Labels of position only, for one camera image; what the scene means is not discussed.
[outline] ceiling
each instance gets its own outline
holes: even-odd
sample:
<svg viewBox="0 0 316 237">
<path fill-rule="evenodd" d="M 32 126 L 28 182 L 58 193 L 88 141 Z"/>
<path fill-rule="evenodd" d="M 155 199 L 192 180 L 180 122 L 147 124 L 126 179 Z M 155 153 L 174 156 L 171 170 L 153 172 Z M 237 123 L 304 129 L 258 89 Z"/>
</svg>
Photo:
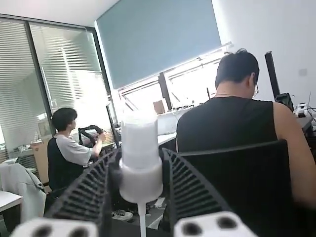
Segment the ceiling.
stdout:
<svg viewBox="0 0 316 237">
<path fill-rule="evenodd" d="M 119 0 L 0 0 L 0 14 L 94 26 Z"/>
</svg>

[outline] black tank top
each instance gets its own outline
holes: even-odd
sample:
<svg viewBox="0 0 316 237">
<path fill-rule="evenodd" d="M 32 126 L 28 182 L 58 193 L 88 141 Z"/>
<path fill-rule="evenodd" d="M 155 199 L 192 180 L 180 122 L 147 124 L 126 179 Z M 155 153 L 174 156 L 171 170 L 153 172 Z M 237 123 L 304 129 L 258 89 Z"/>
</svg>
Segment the black tank top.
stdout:
<svg viewBox="0 0 316 237">
<path fill-rule="evenodd" d="M 273 103 L 216 97 L 178 121 L 179 152 L 209 151 L 277 140 Z"/>
</svg>

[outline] white t-shirt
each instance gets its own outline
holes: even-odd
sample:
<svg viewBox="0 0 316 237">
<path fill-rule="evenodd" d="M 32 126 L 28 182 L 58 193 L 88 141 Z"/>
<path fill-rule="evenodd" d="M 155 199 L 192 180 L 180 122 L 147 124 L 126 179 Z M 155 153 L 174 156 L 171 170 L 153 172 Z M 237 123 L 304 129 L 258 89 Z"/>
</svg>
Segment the white t-shirt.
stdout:
<svg viewBox="0 0 316 237">
<path fill-rule="evenodd" d="M 92 155 L 92 150 L 88 147 L 78 144 L 73 139 L 64 135 L 56 135 L 56 143 L 65 160 L 87 166 Z"/>
</svg>

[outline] spray bottle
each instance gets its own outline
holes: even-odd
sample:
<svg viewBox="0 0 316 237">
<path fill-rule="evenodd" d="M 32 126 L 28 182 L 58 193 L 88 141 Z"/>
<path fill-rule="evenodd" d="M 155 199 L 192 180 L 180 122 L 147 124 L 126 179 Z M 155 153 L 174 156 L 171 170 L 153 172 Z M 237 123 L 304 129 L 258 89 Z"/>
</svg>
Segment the spray bottle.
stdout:
<svg viewBox="0 0 316 237">
<path fill-rule="evenodd" d="M 158 123 L 153 113 L 134 112 L 122 122 L 122 171 L 120 195 L 138 205 L 141 237 L 146 237 L 146 203 L 163 189 L 162 162 L 158 154 Z"/>
</svg>

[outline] black monitor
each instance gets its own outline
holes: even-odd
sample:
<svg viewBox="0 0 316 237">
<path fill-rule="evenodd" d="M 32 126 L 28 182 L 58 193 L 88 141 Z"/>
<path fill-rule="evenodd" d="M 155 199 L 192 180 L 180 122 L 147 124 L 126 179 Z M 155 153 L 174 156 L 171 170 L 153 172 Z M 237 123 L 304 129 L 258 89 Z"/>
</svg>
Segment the black monitor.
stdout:
<svg viewBox="0 0 316 237">
<path fill-rule="evenodd" d="M 269 72 L 269 77 L 270 77 L 270 82 L 272 86 L 272 91 L 273 91 L 273 96 L 274 99 L 280 95 L 280 89 L 278 87 L 278 82 L 277 82 L 277 75 L 276 75 L 276 70 L 275 70 L 275 65 L 273 62 L 273 57 L 272 57 L 272 52 L 267 52 L 265 54 L 266 58 L 266 63 L 268 67 L 268 72 Z"/>
</svg>

